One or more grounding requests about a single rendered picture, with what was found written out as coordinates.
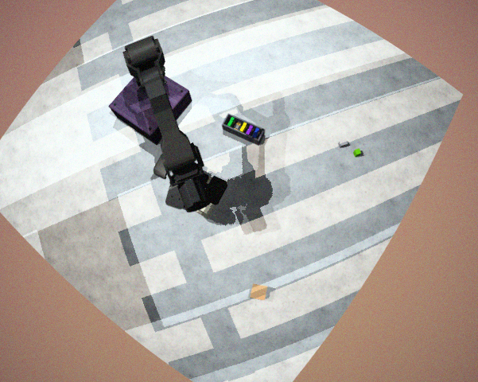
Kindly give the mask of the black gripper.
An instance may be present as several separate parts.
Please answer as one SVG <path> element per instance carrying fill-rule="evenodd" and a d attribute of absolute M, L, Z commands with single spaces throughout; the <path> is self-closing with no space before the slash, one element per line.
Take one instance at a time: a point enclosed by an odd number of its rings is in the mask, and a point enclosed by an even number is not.
<path fill-rule="evenodd" d="M 154 174 L 163 179 L 166 179 L 167 173 L 162 164 L 161 156 L 154 167 Z M 200 175 L 199 177 L 201 178 L 201 181 L 203 182 L 203 185 L 206 188 L 206 193 L 208 195 L 210 202 L 214 205 L 219 204 L 220 199 L 227 188 L 227 182 L 216 176 L 213 176 L 209 184 L 207 184 L 209 176 L 206 173 L 203 175 Z"/>

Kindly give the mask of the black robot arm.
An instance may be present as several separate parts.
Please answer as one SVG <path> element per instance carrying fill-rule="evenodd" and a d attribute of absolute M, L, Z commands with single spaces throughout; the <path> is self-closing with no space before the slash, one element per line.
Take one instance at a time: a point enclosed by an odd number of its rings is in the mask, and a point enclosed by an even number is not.
<path fill-rule="evenodd" d="M 161 131 L 161 159 L 170 180 L 165 203 L 187 212 L 208 206 L 211 202 L 199 177 L 204 174 L 199 148 L 179 129 L 165 90 L 165 58 L 160 42 L 150 36 L 124 49 L 128 71 L 140 90 L 147 93 Z M 169 171 L 173 172 L 172 176 Z"/>

